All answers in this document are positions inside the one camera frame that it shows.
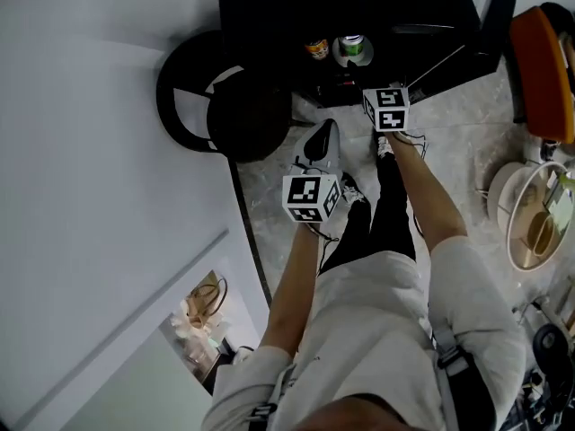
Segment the can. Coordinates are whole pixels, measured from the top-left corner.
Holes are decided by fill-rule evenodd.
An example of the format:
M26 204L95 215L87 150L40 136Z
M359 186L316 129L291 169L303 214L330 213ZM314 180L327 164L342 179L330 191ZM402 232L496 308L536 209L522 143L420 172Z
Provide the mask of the can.
M330 45L326 39L312 41L305 45L305 49L315 60L321 61L326 59L327 55L330 54Z
M358 56L363 51L363 35L340 37L340 51L342 56Z

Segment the black pants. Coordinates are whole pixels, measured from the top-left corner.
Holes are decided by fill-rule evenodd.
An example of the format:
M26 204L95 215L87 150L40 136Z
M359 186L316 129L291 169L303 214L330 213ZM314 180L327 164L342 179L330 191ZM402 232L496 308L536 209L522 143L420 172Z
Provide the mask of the black pants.
M380 251L399 252L415 260L407 193L392 154L377 158L377 178L381 189L373 223L369 202L354 202L341 240L320 273Z

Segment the tile floor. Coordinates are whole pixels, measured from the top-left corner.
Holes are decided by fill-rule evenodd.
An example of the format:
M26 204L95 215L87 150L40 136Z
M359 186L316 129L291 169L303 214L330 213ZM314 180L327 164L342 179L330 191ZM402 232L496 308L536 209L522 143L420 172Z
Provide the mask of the tile floor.
M341 167L350 172L375 207L379 193L374 156L370 151L371 123L360 106L318 110L294 96L294 118L321 122L335 119L341 132ZM504 237L487 217L484 200L476 189L487 189L495 172L510 161L521 160L525 130L512 123L511 92L503 63L494 74L461 85L410 110L410 132L425 135L426 162L455 201L501 292L510 306L545 290L555 278L573 269L575 229L571 229L556 256L531 273L514 270L505 252ZM288 172L294 143L305 132L292 128L283 145L262 162L239 165L243 193L273 293L288 258L296 225L281 206L282 176ZM324 230L341 235L347 221L343 202ZM429 254L411 221L411 234L422 279L429 282ZM330 245L328 255L335 248Z

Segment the orange chair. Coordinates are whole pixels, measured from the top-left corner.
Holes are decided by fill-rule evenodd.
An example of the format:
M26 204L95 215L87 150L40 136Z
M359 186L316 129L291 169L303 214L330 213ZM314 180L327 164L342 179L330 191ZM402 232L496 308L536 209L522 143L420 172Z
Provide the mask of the orange chair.
M572 143L573 99L565 60L541 8L514 18L510 36L521 75L527 129L534 136Z

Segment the sneaker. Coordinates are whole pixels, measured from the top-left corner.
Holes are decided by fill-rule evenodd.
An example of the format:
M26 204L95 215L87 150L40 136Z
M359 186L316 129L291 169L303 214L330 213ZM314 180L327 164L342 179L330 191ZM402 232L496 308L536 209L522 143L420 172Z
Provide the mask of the sneaker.
M374 144L376 145L377 157L383 158L385 154L394 154L394 150L392 150L387 137L385 137L384 133L377 132L374 130L373 132Z
M359 190L358 184L353 180L353 177L346 172L344 172L341 177L341 186L343 187L341 195L348 206L351 206L356 201L362 203L367 201L365 195Z

